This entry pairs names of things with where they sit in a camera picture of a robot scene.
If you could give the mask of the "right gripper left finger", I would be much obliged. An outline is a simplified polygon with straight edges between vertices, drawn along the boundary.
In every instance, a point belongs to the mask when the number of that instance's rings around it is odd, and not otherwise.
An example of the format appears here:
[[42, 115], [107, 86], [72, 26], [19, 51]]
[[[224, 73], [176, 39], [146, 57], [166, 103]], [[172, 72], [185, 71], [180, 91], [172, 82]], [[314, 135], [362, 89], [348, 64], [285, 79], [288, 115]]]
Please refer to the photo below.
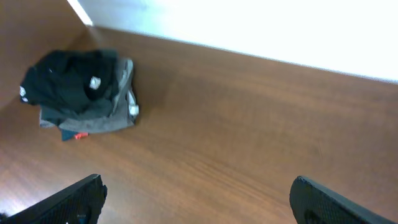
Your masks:
[[107, 194], [101, 176], [91, 174], [1, 224], [96, 224]]

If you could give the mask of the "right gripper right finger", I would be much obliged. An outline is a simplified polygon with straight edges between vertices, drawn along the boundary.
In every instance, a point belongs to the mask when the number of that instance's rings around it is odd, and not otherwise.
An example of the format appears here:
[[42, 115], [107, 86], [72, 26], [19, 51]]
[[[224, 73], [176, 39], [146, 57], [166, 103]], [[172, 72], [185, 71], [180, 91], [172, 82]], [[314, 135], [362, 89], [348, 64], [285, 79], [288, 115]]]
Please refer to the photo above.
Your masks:
[[298, 176], [289, 194], [298, 224], [395, 224], [305, 176]]

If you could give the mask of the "black t-shirt small logo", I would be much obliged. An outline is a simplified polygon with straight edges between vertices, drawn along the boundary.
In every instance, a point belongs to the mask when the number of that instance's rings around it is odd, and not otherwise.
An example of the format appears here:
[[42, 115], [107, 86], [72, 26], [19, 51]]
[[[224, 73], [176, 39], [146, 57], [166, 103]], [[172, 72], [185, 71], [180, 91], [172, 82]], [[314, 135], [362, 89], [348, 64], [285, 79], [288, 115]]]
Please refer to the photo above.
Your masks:
[[109, 116], [118, 94], [114, 50], [54, 50], [31, 66], [20, 84], [20, 101], [41, 107], [55, 125]]

